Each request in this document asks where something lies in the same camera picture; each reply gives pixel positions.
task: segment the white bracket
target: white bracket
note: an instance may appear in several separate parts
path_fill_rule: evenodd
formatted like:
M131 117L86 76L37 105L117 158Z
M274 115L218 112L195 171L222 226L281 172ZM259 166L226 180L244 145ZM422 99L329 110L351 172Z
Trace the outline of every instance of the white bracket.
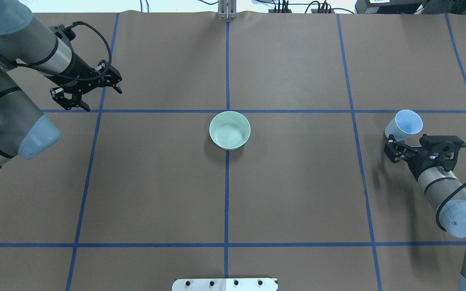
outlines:
M222 19L237 18L237 0L218 0L217 16Z
M278 279L179 279L172 284L172 291L278 291Z

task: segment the cup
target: cup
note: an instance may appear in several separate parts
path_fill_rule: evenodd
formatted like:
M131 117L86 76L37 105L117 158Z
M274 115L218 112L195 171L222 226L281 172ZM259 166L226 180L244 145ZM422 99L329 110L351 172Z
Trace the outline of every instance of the cup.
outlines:
M419 133L423 126L422 118L415 111L400 110L386 127L384 135L386 138L393 135L396 141L402 141Z
M224 150L233 151L246 143L251 135L248 119L236 111L217 114L210 123L213 142Z

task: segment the black box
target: black box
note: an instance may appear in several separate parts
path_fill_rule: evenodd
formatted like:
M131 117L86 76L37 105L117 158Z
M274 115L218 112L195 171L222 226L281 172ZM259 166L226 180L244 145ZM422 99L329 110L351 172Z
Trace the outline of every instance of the black box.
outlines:
M414 14L422 2L423 0L357 0L355 11L365 14Z

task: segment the light blue cap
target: light blue cap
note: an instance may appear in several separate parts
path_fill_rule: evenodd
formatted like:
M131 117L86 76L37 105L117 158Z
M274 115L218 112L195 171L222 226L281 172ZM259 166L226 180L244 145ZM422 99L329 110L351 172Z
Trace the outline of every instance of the light blue cap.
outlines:
M459 291L466 291L466 278L460 274L460 284L459 284Z
M50 118L43 115L28 131L17 152L20 156L30 160L56 143L59 138L61 138L61 133L57 127L55 127Z
M26 28L34 18L26 5L17 0L0 0L0 35Z
M440 211L439 219L449 234L466 238L466 200L449 200Z

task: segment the light green bowl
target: light green bowl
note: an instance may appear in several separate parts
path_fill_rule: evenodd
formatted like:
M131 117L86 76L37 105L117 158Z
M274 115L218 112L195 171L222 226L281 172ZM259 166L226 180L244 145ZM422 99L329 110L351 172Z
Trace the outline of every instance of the light green bowl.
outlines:
M210 123L210 136L217 146L225 150L236 150L246 143L251 135L247 118L235 111L217 114Z

